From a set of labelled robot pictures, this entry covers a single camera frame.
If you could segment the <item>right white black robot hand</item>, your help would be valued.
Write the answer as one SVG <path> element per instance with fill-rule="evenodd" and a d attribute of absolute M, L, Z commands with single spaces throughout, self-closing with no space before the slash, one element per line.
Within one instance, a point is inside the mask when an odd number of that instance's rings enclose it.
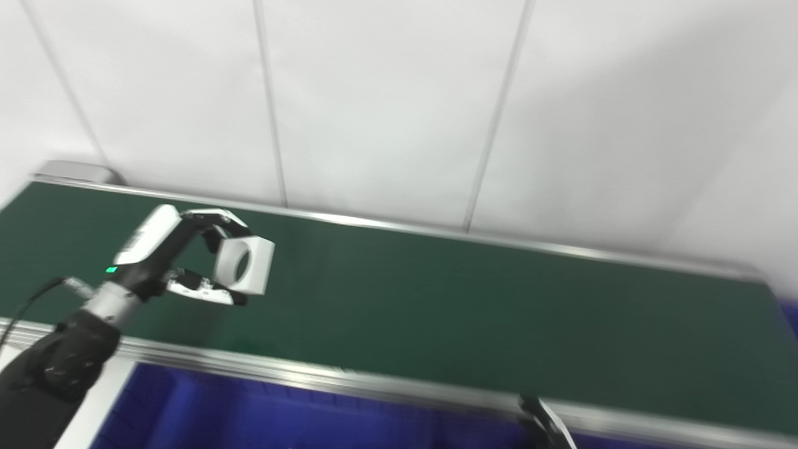
<path fill-rule="evenodd" d="M 558 415 L 535 395 L 520 395 L 522 415 L 517 422 L 525 435 L 524 448 L 577 448 Z"/>

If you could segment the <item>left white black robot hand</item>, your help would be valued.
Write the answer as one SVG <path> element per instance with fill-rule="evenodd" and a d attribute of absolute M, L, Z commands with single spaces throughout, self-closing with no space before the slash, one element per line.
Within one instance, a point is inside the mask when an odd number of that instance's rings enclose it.
<path fill-rule="evenodd" d="M 205 240 L 208 251 L 221 261 L 225 239 L 248 238 L 252 233 L 229 210 L 196 208 L 180 212 L 173 205 L 159 205 L 132 233 L 107 268 L 109 281 L 126 288 L 143 302 L 170 292 L 209 303 L 246 305 L 247 294 L 231 289 L 228 282 L 174 267 L 197 236 Z"/>

